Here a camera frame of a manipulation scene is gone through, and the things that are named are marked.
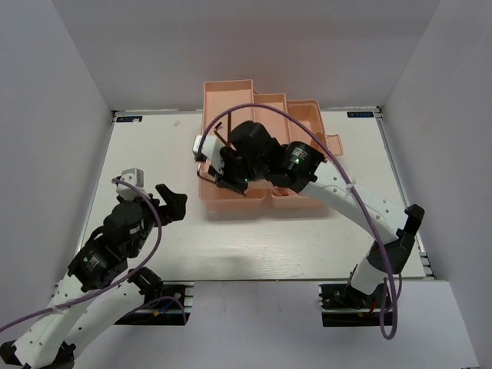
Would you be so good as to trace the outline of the thin brown hex key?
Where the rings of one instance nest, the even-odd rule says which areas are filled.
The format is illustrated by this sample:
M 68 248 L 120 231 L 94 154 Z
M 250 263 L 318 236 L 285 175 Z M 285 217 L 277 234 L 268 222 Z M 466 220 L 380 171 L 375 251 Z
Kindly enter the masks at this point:
M 196 175 L 198 178 L 202 181 L 206 181 L 207 183 L 216 185 L 216 180 L 213 175 L 210 175 L 208 173 L 208 169 L 211 167 L 211 164 L 209 161 L 205 162 L 198 162 L 197 170 L 196 170 Z

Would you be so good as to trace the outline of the thick brown hex key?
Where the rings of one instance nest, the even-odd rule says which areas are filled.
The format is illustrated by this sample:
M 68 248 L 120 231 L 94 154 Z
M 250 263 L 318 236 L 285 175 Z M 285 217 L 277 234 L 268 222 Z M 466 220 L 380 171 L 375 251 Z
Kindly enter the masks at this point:
M 214 127 L 214 134 L 227 147 L 227 123 L 218 122 Z

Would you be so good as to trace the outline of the pink plastic toolbox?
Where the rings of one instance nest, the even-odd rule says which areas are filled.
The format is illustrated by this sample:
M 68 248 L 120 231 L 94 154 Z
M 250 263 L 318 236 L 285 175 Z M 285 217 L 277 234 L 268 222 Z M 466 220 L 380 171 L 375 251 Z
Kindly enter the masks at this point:
M 204 84 L 202 133 L 194 143 L 200 199 L 209 211 L 319 208 L 298 194 L 314 165 L 338 156 L 338 135 L 326 135 L 315 100 L 259 94 L 251 80 Z

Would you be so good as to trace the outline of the long brown hex key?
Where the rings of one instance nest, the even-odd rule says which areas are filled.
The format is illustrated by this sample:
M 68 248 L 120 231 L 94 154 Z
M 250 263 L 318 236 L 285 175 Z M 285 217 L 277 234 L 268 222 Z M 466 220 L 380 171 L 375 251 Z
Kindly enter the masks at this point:
M 232 112 L 228 112 L 227 115 L 227 146 L 231 148 L 231 123 L 232 123 Z

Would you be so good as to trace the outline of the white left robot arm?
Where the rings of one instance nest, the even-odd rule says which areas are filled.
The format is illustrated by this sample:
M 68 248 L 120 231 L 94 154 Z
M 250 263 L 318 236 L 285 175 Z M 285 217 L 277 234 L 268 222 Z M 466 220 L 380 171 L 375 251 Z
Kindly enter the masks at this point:
M 59 281 L 47 308 L 31 315 L 35 323 L 1 346 L 1 359 L 20 368 L 72 368 L 75 358 L 120 318 L 153 307 L 165 295 L 159 276 L 136 258 L 152 230 L 184 219 L 188 197 L 165 184 L 160 198 L 136 184 L 116 180 L 118 204 L 89 236 Z

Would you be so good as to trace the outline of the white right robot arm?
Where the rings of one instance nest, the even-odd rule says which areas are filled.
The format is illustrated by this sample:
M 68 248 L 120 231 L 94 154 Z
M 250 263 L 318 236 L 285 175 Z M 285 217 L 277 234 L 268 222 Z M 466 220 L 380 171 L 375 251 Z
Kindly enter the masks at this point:
M 221 180 L 229 188 L 243 193 L 253 181 L 268 181 L 324 203 L 374 237 L 347 285 L 352 304 L 367 305 L 389 273 L 402 272 L 424 218 L 422 207 L 393 205 L 348 184 L 322 152 L 301 141 L 282 145 L 260 123 L 239 124 L 230 142 L 231 147 L 221 149 Z

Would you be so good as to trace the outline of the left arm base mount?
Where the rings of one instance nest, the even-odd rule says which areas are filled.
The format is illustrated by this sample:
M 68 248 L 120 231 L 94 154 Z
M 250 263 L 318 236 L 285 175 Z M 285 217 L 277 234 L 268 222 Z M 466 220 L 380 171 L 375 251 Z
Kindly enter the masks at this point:
M 115 325 L 185 326 L 193 306 L 193 282 L 164 282 L 159 290 L 147 294 L 137 311 L 127 313 Z

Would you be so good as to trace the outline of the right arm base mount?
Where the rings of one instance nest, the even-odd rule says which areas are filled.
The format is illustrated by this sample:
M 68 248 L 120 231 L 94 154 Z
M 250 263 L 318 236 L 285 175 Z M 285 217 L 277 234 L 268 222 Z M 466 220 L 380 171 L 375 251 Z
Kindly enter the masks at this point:
M 323 327 L 376 327 L 380 325 L 383 285 L 371 295 L 344 283 L 319 284 Z

